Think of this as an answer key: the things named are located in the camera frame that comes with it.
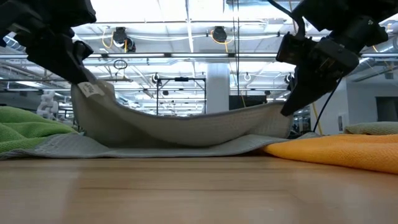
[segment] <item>white pillar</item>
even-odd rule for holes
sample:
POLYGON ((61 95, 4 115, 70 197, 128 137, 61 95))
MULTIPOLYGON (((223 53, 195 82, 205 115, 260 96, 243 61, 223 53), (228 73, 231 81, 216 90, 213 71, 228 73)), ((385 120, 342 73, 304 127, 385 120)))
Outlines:
POLYGON ((229 111, 229 66, 227 63, 209 63, 206 73, 207 112, 229 111))

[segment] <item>towel tag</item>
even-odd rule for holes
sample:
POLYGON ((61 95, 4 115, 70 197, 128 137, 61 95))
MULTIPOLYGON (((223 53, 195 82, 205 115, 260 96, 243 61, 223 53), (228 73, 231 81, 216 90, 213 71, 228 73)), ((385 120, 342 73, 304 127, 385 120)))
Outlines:
POLYGON ((93 85, 90 82, 82 82, 78 84, 80 90, 83 92, 83 94, 88 98, 92 95, 98 94, 103 96, 104 92, 102 89, 98 87, 98 85, 93 85))

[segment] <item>cloth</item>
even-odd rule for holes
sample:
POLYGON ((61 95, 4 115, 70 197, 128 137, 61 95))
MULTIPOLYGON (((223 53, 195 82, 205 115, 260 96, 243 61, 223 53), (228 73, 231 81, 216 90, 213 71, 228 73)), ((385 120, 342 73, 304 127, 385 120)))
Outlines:
POLYGON ((177 147, 177 148, 119 148, 111 149, 94 139, 78 134, 56 134, 44 140, 32 149, 15 149, 0 153, 0 159, 17 159, 22 157, 48 158, 146 158, 146 157, 210 157, 233 156, 260 149, 275 142, 287 139, 273 138, 250 134, 210 147, 177 147))
POLYGON ((372 122, 347 126, 345 134, 398 134, 398 122, 372 122))
POLYGON ((69 126, 32 112, 9 106, 0 107, 0 152, 30 149, 53 134, 74 132, 69 126))
POLYGON ((189 117, 155 116, 118 103, 113 85, 103 80, 72 85, 71 96, 86 135, 108 147, 208 147, 247 134, 286 138, 293 121, 281 115, 283 102, 189 117))
POLYGON ((268 145, 264 151, 283 159, 398 174, 398 134, 341 134, 268 145))

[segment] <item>yellow towel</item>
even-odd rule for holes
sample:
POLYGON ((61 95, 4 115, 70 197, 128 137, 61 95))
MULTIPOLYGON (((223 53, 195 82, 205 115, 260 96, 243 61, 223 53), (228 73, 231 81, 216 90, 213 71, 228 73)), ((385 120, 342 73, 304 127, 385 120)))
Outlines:
POLYGON ((268 145, 264 151, 284 159, 398 174, 398 134, 299 139, 268 145))

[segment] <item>wooden table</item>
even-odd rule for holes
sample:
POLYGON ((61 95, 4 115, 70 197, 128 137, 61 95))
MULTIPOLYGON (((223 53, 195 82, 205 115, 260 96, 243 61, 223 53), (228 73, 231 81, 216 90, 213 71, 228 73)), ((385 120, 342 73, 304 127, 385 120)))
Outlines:
POLYGON ((272 157, 0 162, 0 223, 398 223, 398 176, 272 157))

